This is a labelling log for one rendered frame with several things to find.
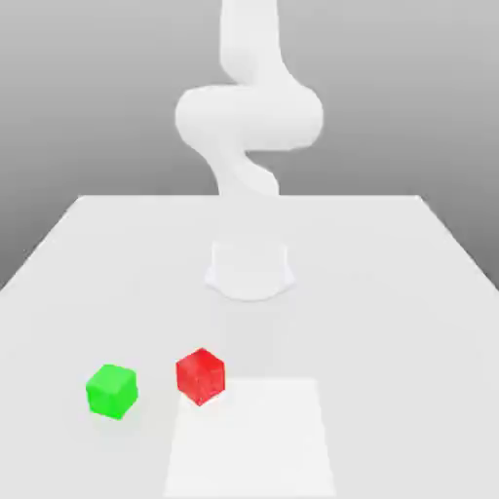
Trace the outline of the small red cube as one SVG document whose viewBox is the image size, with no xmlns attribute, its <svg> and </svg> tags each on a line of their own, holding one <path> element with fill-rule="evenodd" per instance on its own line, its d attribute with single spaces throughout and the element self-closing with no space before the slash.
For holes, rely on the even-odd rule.
<svg viewBox="0 0 499 499">
<path fill-rule="evenodd" d="M 225 364 L 205 348 L 175 363 L 177 389 L 197 406 L 225 390 Z"/>
</svg>

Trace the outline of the small green cube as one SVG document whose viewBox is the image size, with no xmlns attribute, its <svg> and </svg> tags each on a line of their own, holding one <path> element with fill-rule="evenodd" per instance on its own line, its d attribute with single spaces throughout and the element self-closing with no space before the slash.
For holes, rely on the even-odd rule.
<svg viewBox="0 0 499 499">
<path fill-rule="evenodd" d="M 136 372 L 118 365 L 103 365 L 86 383 L 91 412 L 121 420 L 138 398 Z"/>
</svg>

